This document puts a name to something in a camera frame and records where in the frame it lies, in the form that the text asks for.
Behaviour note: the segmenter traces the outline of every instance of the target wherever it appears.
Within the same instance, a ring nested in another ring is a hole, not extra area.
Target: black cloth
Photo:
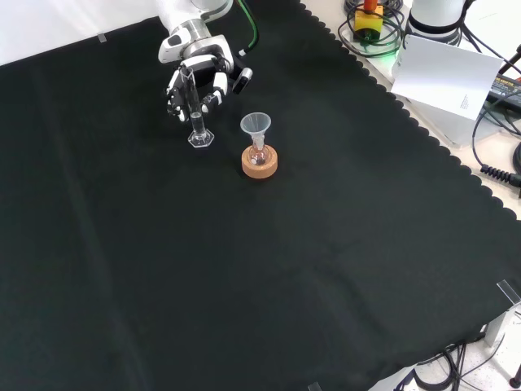
[[[251,8],[254,77],[205,151],[157,19],[0,69],[2,391],[367,390],[507,308],[514,214],[298,2]],[[251,34],[238,7],[210,29]]]

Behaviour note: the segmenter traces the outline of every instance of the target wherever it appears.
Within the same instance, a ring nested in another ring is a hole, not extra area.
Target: robotic hand
[[[233,0],[156,0],[161,22],[169,37],[161,44],[161,63],[181,61],[166,89],[170,114],[181,122],[190,119],[190,109],[183,93],[182,68],[191,68],[196,85],[208,84],[213,77],[212,92],[201,102],[204,114],[222,104],[231,90],[239,94],[252,79],[253,71],[232,55],[223,35],[212,37],[206,22],[224,16]]]

